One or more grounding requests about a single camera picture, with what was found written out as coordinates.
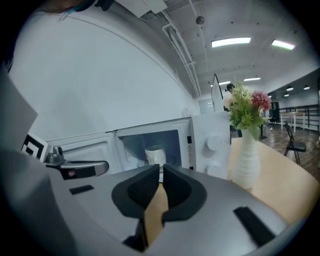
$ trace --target flower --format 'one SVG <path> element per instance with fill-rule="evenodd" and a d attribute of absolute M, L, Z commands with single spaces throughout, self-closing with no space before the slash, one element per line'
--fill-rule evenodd
<path fill-rule="evenodd" d="M 266 93 L 255 90 L 251 97 L 252 105 L 258 107 L 259 110 L 267 111 L 271 108 L 271 100 Z"/>
<path fill-rule="evenodd" d="M 235 97 L 234 97 L 233 95 L 231 95 L 231 96 L 227 96 L 227 97 L 225 98 L 223 104 L 224 104 L 224 106 L 228 109 L 228 108 L 230 108 L 230 106 L 231 106 L 233 103 L 235 103 L 235 101 L 236 101 Z"/>

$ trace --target white vase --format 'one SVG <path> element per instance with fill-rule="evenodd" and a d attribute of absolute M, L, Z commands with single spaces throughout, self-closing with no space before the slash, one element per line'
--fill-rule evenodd
<path fill-rule="evenodd" d="M 260 175 L 258 142 L 247 129 L 241 131 L 241 151 L 232 173 L 232 181 L 244 189 L 250 189 Z"/>

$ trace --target pink flower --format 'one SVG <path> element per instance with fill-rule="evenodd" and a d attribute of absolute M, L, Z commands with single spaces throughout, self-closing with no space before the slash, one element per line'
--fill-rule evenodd
<path fill-rule="evenodd" d="M 255 90 L 252 93 L 251 102 L 253 106 L 257 106 L 259 110 L 267 111 L 271 108 L 271 100 L 268 95 L 262 91 Z"/>

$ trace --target microwave knob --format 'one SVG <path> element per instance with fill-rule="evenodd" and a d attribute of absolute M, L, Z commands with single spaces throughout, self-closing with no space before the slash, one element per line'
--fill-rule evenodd
<path fill-rule="evenodd" d="M 205 173 L 208 175 L 216 176 L 215 173 L 217 172 L 217 169 L 220 168 L 220 163 L 216 160 L 213 160 L 211 163 L 209 163 L 205 167 Z"/>
<path fill-rule="evenodd" d="M 219 135 L 209 135 L 205 139 L 205 144 L 211 151 L 217 151 L 221 147 L 221 143 L 222 137 Z"/>

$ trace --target black chair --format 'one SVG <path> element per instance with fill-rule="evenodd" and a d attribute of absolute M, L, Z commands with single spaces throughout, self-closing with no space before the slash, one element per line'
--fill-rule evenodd
<path fill-rule="evenodd" d="M 300 164 L 300 157 L 299 152 L 306 152 L 307 147 L 304 142 L 295 141 L 294 136 L 292 134 L 292 131 L 290 129 L 290 126 L 287 121 L 284 122 L 284 126 L 286 131 L 288 132 L 290 141 L 288 142 L 288 145 L 286 146 L 286 150 L 284 152 L 284 155 L 286 156 L 288 151 L 294 151 L 295 161 L 299 165 Z"/>
<path fill-rule="evenodd" d="M 275 123 L 279 123 L 279 110 L 278 109 L 274 109 L 274 110 L 270 110 L 269 111 L 270 114 L 272 114 L 271 119 L 269 120 L 270 123 L 268 124 L 268 127 L 270 126 L 274 126 Z"/>

